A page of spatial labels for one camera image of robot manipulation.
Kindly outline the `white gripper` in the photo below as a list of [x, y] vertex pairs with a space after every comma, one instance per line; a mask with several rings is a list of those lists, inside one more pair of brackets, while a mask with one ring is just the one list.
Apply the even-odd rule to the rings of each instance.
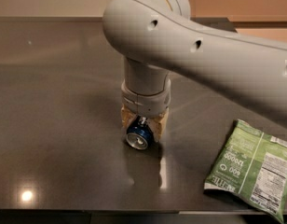
[[164, 91], [157, 94], [143, 95], [130, 90], [126, 82], [121, 85], [122, 104], [121, 120], [122, 126], [127, 129], [136, 119], [138, 114], [150, 118], [148, 126], [153, 134], [154, 140], [158, 142], [166, 129], [169, 117], [169, 105], [171, 102], [171, 81], [168, 79]]

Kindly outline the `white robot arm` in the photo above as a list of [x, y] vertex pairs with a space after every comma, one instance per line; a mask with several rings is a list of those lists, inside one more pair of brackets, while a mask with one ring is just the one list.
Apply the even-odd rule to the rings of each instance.
[[175, 72], [287, 128], [287, 43], [193, 22], [188, 0], [113, 0], [104, 35], [125, 62], [122, 124], [147, 122], [159, 138]]

